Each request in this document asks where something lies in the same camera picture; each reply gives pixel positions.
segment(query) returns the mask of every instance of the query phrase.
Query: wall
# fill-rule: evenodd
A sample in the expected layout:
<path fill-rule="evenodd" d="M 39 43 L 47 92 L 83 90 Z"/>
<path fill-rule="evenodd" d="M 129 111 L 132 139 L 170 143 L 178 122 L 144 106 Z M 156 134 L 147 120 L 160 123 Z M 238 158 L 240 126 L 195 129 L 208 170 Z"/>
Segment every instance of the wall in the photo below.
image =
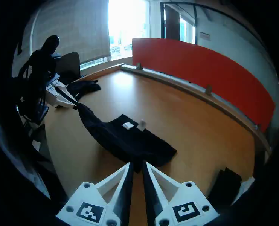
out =
<path fill-rule="evenodd" d="M 161 38 L 160 1 L 150 1 L 151 38 Z"/>
<path fill-rule="evenodd" d="M 198 45 L 212 49 L 243 66 L 253 74 L 265 87 L 275 103 L 270 125 L 270 140 L 274 132 L 279 128 L 279 83 L 276 72 L 266 55 L 224 24 L 216 23 L 216 19 L 210 22 L 203 13 L 197 9 L 198 14 Z M 200 32 L 210 34 L 210 40 L 200 38 Z"/>

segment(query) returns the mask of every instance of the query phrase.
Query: black cloth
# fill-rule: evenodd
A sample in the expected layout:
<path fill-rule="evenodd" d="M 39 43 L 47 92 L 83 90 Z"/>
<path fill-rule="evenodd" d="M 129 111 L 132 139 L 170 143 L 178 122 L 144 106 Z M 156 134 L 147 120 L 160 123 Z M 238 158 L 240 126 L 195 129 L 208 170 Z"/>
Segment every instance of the black cloth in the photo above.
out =
<path fill-rule="evenodd" d="M 148 130 L 140 131 L 138 123 L 121 115 L 111 122 L 102 122 L 85 105 L 77 103 L 80 118 L 90 134 L 114 156 L 124 162 L 133 162 L 134 171 L 139 172 L 143 160 L 153 166 L 163 166 L 168 163 L 176 149 L 155 136 Z M 130 122 L 134 125 L 127 130 L 122 125 Z"/>
<path fill-rule="evenodd" d="M 87 93 L 101 90 L 101 87 L 97 84 L 97 82 L 98 80 L 72 82 L 66 87 L 66 89 L 76 101 L 79 101 L 80 98 Z"/>
<path fill-rule="evenodd" d="M 241 176 L 229 168 L 220 170 L 208 197 L 208 201 L 219 214 L 230 207 L 239 192 L 241 182 Z"/>

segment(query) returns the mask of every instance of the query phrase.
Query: red partition panel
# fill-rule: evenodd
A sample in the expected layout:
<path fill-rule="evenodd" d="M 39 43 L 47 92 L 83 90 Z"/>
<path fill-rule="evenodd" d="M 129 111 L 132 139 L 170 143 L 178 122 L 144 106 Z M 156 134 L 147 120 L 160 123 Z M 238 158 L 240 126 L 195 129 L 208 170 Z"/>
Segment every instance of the red partition panel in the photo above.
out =
<path fill-rule="evenodd" d="M 133 39 L 133 64 L 182 78 L 227 100 L 264 132 L 275 108 L 263 85 L 235 61 L 210 49 L 159 38 Z"/>

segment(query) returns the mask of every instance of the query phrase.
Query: black chair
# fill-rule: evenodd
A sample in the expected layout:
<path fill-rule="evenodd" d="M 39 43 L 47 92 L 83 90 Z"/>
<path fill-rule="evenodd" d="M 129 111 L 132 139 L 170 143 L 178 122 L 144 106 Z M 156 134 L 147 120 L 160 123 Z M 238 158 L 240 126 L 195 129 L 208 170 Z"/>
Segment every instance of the black chair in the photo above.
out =
<path fill-rule="evenodd" d="M 58 79 L 60 82 L 68 85 L 81 77 L 80 57 L 77 52 L 72 52 L 61 57 L 54 55 L 53 57 L 57 59 L 56 73 L 60 75 Z"/>

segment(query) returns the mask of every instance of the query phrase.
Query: roller blind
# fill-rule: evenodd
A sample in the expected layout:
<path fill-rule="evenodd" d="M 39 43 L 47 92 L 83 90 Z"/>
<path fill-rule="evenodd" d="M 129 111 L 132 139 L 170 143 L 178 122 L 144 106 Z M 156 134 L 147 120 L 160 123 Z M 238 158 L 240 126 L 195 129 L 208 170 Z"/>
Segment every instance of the roller blind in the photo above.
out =
<path fill-rule="evenodd" d="M 110 56 L 109 0 L 53 0 L 38 13 L 32 36 L 32 52 L 51 35 L 60 37 L 55 53 L 78 52 L 80 62 Z"/>

